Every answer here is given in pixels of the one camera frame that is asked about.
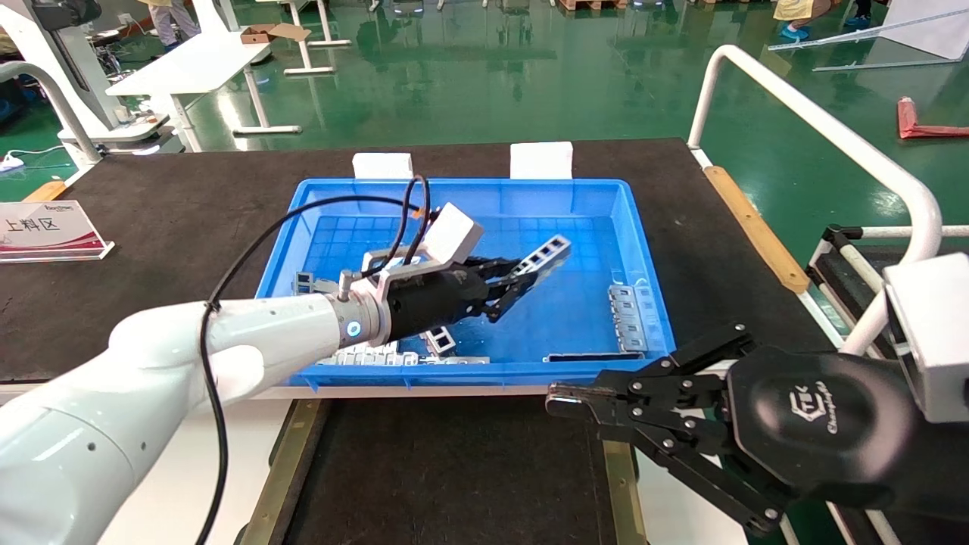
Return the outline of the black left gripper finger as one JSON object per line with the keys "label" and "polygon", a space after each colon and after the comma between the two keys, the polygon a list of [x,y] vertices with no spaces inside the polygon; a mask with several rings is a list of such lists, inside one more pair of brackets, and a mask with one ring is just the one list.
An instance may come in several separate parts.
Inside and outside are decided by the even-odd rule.
{"label": "black left gripper finger", "polygon": [[524,297],[537,283],[539,272],[527,272],[522,275],[509,275],[497,282],[487,283],[488,296],[484,300],[484,316],[491,323],[497,323],[501,317],[515,306],[516,301]]}
{"label": "black left gripper finger", "polygon": [[481,283],[512,284],[518,279],[520,260],[506,258],[470,257],[465,260],[465,269]]}

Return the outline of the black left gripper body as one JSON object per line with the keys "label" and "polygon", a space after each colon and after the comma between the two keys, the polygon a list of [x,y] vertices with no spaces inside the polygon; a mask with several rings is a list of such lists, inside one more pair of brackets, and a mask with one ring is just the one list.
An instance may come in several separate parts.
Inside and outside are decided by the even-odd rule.
{"label": "black left gripper body", "polygon": [[498,313],[489,284],[497,279],[494,272],[480,268],[436,270],[423,275],[391,280],[387,301],[390,328],[387,341],[418,335],[469,318],[483,316],[495,323]]}

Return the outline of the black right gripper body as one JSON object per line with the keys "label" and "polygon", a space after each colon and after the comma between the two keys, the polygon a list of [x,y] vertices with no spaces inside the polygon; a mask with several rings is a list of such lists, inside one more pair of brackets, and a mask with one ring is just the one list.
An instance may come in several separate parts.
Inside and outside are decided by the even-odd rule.
{"label": "black right gripper body", "polygon": [[967,425],[928,422],[897,363],[756,350],[726,384],[738,447],[797,497],[967,520]]}

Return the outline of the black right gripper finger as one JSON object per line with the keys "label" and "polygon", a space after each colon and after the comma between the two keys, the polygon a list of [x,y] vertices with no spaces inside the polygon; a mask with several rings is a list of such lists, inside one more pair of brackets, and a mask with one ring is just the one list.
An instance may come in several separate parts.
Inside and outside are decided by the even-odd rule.
{"label": "black right gripper finger", "polygon": [[705,410],[724,399],[724,379],[712,372],[737,361],[757,344],[745,325],[720,325],[702,337],[638,370],[603,370],[587,385],[557,382],[548,388],[546,411],[553,416],[593,416],[594,410]]}
{"label": "black right gripper finger", "polygon": [[778,530],[795,500],[788,486],[740,452],[724,423],[649,406],[550,406],[548,413],[634,446],[751,534]]}

